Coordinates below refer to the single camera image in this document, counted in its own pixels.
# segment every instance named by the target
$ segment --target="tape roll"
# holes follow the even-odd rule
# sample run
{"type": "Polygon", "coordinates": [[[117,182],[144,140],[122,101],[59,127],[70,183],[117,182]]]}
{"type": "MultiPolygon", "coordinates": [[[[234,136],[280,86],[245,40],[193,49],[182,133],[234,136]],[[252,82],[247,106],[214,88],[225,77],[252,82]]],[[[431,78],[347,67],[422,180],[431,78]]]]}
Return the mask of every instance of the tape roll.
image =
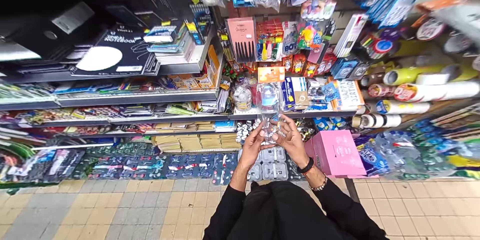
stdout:
{"type": "Polygon", "coordinates": [[[439,85],[446,84],[450,77],[447,73],[421,73],[417,75],[416,84],[439,85]]]}
{"type": "Polygon", "coordinates": [[[377,112],[385,115],[397,114],[423,114],[430,109],[430,103],[427,102],[401,102],[395,100],[381,100],[377,102],[377,112]]]}
{"type": "Polygon", "coordinates": [[[383,77],[383,83],[386,85],[412,84],[417,79],[417,75],[425,72],[440,72],[443,65],[420,66],[400,68],[388,71],[383,77]]]}

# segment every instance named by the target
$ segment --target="finger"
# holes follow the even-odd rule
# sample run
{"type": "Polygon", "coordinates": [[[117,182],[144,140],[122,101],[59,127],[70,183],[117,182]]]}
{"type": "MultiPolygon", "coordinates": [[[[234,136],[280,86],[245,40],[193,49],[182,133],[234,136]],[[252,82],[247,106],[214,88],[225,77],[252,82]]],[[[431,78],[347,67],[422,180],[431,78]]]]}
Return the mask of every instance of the finger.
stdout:
{"type": "Polygon", "coordinates": [[[274,147],[274,146],[276,146],[276,144],[261,145],[261,146],[260,146],[260,150],[272,148],[272,147],[274,147]]]}
{"type": "Polygon", "coordinates": [[[279,135],[279,134],[273,134],[272,135],[272,139],[280,146],[284,146],[284,143],[285,143],[285,137],[283,137],[282,135],[279,135]]]}
{"type": "Polygon", "coordinates": [[[297,125],[295,125],[295,122],[285,114],[280,115],[280,118],[285,120],[285,122],[288,124],[288,126],[291,128],[291,130],[297,130],[297,125]]]}

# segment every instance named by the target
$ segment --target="pink box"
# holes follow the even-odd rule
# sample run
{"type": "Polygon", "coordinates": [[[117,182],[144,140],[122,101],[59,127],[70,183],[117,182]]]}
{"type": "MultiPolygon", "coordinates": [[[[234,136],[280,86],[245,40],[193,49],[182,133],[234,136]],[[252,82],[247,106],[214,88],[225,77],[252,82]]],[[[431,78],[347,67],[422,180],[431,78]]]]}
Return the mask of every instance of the pink box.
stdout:
{"type": "Polygon", "coordinates": [[[321,131],[305,142],[305,151],[326,175],[366,175],[349,130],[321,131]]]}

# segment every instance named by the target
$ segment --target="gray tile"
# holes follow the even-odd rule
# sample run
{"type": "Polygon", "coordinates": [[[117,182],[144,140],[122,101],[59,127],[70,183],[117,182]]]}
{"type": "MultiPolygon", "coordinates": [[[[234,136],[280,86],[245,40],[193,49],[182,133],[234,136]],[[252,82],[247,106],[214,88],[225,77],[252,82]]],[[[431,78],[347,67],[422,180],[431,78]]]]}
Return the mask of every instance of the gray tile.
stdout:
{"type": "Polygon", "coordinates": [[[40,240],[52,240],[55,237],[60,225],[58,224],[48,224],[43,231],[42,236],[40,236],[40,240]]]}
{"type": "Polygon", "coordinates": [[[114,193],[123,193],[127,190],[128,180],[117,180],[117,185],[113,190],[114,193]]]}
{"type": "Polygon", "coordinates": [[[112,224],[122,225],[125,224],[127,219],[129,208],[117,208],[115,215],[113,216],[112,224]]]}
{"type": "Polygon", "coordinates": [[[147,192],[136,192],[131,202],[132,207],[143,207],[145,199],[147,198],[147,192]]]}
{"type": "Polygon", "coordinates": [[[130,207],[132,205],[132,201],[134,200],[135,192],[126,192],[123,193],[123,196],[118,204],[119,207],[130,207]]]}
{"type": "Polygon", "coordinates": [[[90,193],[101,193],[106,183],[107,183],[106,180],[95,180],[95,183],[93,184],[93,187],[90,193]]]}
{"type": "Polygon", "coordinates": [[[145,240],[147,237],[148,225],[136,225],[131,240],[145,240]]]}
{"type": "Polygon", "coordinates": [[[102,193],[112,193],[117,185],[117,180],[108,180],[103,186],[102,193]]]}
{"type": "Polygon", "coordinates": [[[152,220],[150,224],[161,225],[165,220],[165,215],[167,213],[167,207],[156,207],[153,211],[152,220]]]}
{"type": "Polygon", "coordinates": [[[210,184],[208,186],[208,191],[210,192],[219,192],[222,190],[222,186],[217,186],[215,184],[212,183],[212,181],[210,179],[208,179],[210,184]]]}
{"type": "Polygon", "coordinates": [[[124,225],[118,236],[118,240],[131,240],[134,235],[135,225],[124,225]]]}
{"type": "Polygon", "coordinates": [[[79,193],[92,193],[93,185],[95,185],[96,180],[87,180],[81,186],[79,193]]]}
{"type": "Polygon", "coordinates": [[[175,182],[173,182],[173,192],[183,192],[185,190],[185,183],[187,180],[185,179],[177,179],[175,182]]]}
{"type": "Polygon", "coordinates": [[[145,240],[159,240],[162,233],[162,225],[149,225],[145,240]]]}
{"type": "Polygon", "coordinates": [[[185,192],[195,192],[197,191],[198,178],[188,179],[185,182],[185,192]]]}
{"type": "Polygon", "coordinates": [[[137,224],[148,225],[150,220],[152,220],[153,211],[155,208],[140,208],[140,216],[138,217],[137,224]]]}
{"type": "Polygon", "coordinates": [[[210,179],[198,179],[197,191],[198,192],[207,192],[211,181],[212,180],[210,180],[210,179]]]}
{"type": "Polygon", "coordinates": [[[155,207],[157,205],[157,199],[159,198],[159,192],[147,192],[147,197],[143,202],[144,207],[155,207]]]}
{"type": "Polygon", "coordinates": [[[127,218],[125,219],[125,224],[136,225],[141,215],[142,215],[141,208],[129,208],[127,213],[127,218]]]}
{"type": "Polygon", "coordinates": [[[117,240],[122,231],[122,227],[123,225],[110,225],[105,240],[117,240]]]}

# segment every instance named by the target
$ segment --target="beige tile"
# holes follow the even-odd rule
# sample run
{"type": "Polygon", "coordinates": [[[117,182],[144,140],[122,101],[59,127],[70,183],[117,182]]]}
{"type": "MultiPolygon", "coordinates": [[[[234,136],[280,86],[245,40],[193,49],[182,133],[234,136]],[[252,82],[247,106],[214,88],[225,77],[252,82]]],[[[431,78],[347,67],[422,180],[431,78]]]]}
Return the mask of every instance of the beige tile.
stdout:
{"type": "Polygon", "coordinates": [[[152,183],[150,184],[150,187],[148,188],[148,191],[151,191],[151,192],[161,191],[162,182],[163,182],[162,180],[153,180],[152,183]]]}
{"type": "Polygon", "coordinates": [[[173,240],[175,234],[175,225],[163,225],[160,233],[160,240],[173,240]]]}
{"type": "Polygon", "coordinates": [[[74,180],[70,184],[70,188],[68,189],[67,193],[79,193],[84,183],[85,180],[74,180]]]}
{"type": "Polygon", "coordinates": [[[379,216],[371,216],[370,219],[373,220],[378,225],[378,227],[383,230],[384,225],[382,224],[382,220],[379,216]]]}
{"type": "Polygon", "coordinates": [[[161,192],[171,192],[173,188],[173,182],[174,180],[171,179],[165,179],[162,182],[162,187],[160,188],[161,192]]]}
{"type": "Polygon", "coordinates": [[[372,194],[370,193],[367,183],[356,183],[355,189],[357,190],[357,194],[360,199],[372,198],[372,194]]]}
{"type": "Polygon", "coordinates": [[[467,205],[464,199],[460,198],[448,198],[447,199],[450,205],[452,206],[455,215],[457,216],[470,216],[471,215],[471,207],[467,205]]]}
{"type": "Polygon", "coordinates": [[[440,212],[438,212],[437,207],[434,204],[433,199],[417,199],[417,203],[420,205],[422,212],[426,216],[439,216],[440,212]]]}
{"type": "Polygon", "coordinates": [[[187,240],[190,224],[178,224],[175,228],[173,240],[187,240]]]}
{"type": "Polygon", "coordinates": [[[149,180],[140,181],[137,192],[147,192],[150,189],[150,184],[152,184],[152,182],[149,180]]]}
{"type": "Polygon", "coordinates": [[[423,186],[423,183],[413,182],[413,183],[409,183],[409,185],[416,198],[430,198],[430,195],[428,194],[425,186],[423,186]]]}
{"type": "Polygon", "coordinates": [[[165,220],[163,224],[177,224],[179,218],[180,207],[168,207],[165,214],[165,220]]]}
{"type": "Polygon", "coordinates": [[[93,208],[70,208],[63,219],[63,225],[85,225],[93,212],[93,208]]]}
{"type": "Polygon", "coordinates": [[[424,216],[417,199],[402,199],[410,216],[424,216]]]}
{"type": "Polygon", "coordinates": [[[67,240],[68,233],[72,229],[72,225],[60,225],[58,227],[57,233],[55,234],[55,237],[53,237],[53,240],[67,240]]]}
{"type": "Polygon", "coordinates": [[[445,198],[435,198],[432,199],[433,205],[440,212],[441,216],[454,216],[455,212],[453,211],[452,205],[445,198]]]}
{"type": "Polygon", "coordinates": [[[31,197],[32,197],[32,194],[12,195],[3,204],[3,207],[5,207],[5,208],[23,208],[28,204],[31,197]]]}
{"type": "Polygon", "coordinates": [[[205,217],[205,207],[194,207],[191,212],[190,224],[203,224],[205,217]]]}
{"type": "Polygon", "coordinates": [[[215,211],[217,210],[216,207],[206,207],[205,208],[205,216],[203,217],[203,223],[204,224],[210,224],[210,218],[215,214],[215,211]]]}
{"type": "Polygon", "coordinates": [[[190,220],[192,219],[192,211],[193,208],[191,207],[180,207],[180,211],[178,212],[178,224],[190,224],[190,220]]]}
{"type": "Polygon", "coordinates": [[[450,231],[441,217],[428,216],[427,220],[436,236],[450,236],[450,231]]]}
{"type": "Polygon", "coordinates": [[[387,196],[385,195],[384,189],[382,188],[382,184],[368,183],[367,185],[370,189],[370,194],[372,198],[387,198],[387,196]]]}
{"type": "Polygon", "coordinates": [[[365,209],[365,212],[369,216],[378,216],[377,207],[375,206],[373,199],[360,199],[360,203],[365,209]]]}
{"type": "Polygon", "coordinates": [[[194,207],[206,207],[207,206],[208,192],[196,192],[195,200],[193,201],[194,207]]]}
{"type": "Polygon", "coordinates": [[[434,230],[432,230],[432,227],[430,227],[430,224],[428,223],[426,217],[412,216],[411,219],[413,221],[413,225],[415,225],[415,228],[417,229],[419,236],[435,235],[434,230]]]}
{"type": "Polygon", "coordinates": [[[395,219],[394,216],[381,216],[380,219],[387,235],[393,235],[393,236],[402,235],[402,231],[400,231],[400,227],[397,224],[397,220],[395,219]]]}
{"type": "Polygon", "coordinates": [[[188,229],[188,240],[202,240],[202,234],[204,232],[204,226],[201,225],[190,225],[188,229]]]}
{"type": "Polygon", "coordinates": [[[129,180],[125,192],[137,192],[140,180],[129,180]]]}
{"type": "Polygon", "coordinates": [[[89,225],[110,225],[117,208],[94,208],[87,220],[89,225]]]}
{"type": "Polygon", "coordinates": [[[180,207],[193,207],[195,202],[195,192],[184,192],[180,207]]]}
{"type": "Polygon", "coordinates": [[[460,223],[458,216],[442,216],[443,223],[447,225],[450,235],[453,236],[468,236],[467,231],[460,223]]]}
{"type": "Polygon", "coordinates": [[[392,208],[394,216],[397,216],[397,217],[409,216],[407,208],[405,207],[405,204],[403,203],[402,199],[388,199],[388,203],[392,208]]]}
{"type": "Polygon", "coordinates": [[[168,202],[169,207],[180,207],[182,204],[183,192],[172,192],[170,196],[170,201],[168,202]]]}
{"type": "Polygon", "coordinates": [[[401,198],[415,198],[413,190],[407,182],[395,183],[401,198]]]}
{"type": "Polygon", "coordinates": [[[427,190],[427,193],[430,195],[430,198],[444,198],[445,195],[440,190],[437,182],[424,182],[423,186],[427,190]]]}
{"type": "Polygon", "coordinates": [[[220,202],[219,191],[209,191],[207,195],[207,207],[217,207],[220,202]]]}
{"type": "Polygon", "coordinates": [[[396,221],[403,235],[417,236],[418,232],[409,216],[397,216],[396,221]]]}
{"type": "Polygon", "coordinates": [[[13,224],[21,211],[22,211],[21,208],[0,209],[0,225],[13,224]]]}
{"type": "Polygon", "coordinates": [[[397,190],[395,183],[381,183],[381,186],[387,198],[391,198],[391,199],[400,198],[400,193],[397,190]]]}

